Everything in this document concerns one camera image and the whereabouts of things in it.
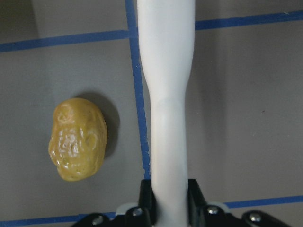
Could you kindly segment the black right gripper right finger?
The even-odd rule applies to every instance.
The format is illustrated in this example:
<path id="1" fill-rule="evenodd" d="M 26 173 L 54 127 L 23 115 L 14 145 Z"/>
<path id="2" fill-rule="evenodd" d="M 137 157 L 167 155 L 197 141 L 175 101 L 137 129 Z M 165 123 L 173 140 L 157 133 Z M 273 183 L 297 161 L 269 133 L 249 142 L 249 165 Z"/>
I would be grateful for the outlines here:
<path id="1" fill-rule="evenodd" d="M 206 205 L 206 200 L 196 179 L 188 180 L 187 200 L 189 223 L 205 225 L 203 207 Z"/>

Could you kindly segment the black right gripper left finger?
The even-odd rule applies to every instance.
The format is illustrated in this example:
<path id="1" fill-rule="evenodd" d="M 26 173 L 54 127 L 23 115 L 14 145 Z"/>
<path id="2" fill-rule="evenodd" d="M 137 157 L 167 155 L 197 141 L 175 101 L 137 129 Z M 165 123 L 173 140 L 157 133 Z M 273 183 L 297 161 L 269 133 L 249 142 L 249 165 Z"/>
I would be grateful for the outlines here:
<path id="1" fill-rule="evenodd" d="M 152 190 L 151 179 L 141 180 L 138 205 L 139 207 L 143 207 L 148 210 L 151 224 L 154 225 L 157 220 L 157 212 L 156 199 Z"/>

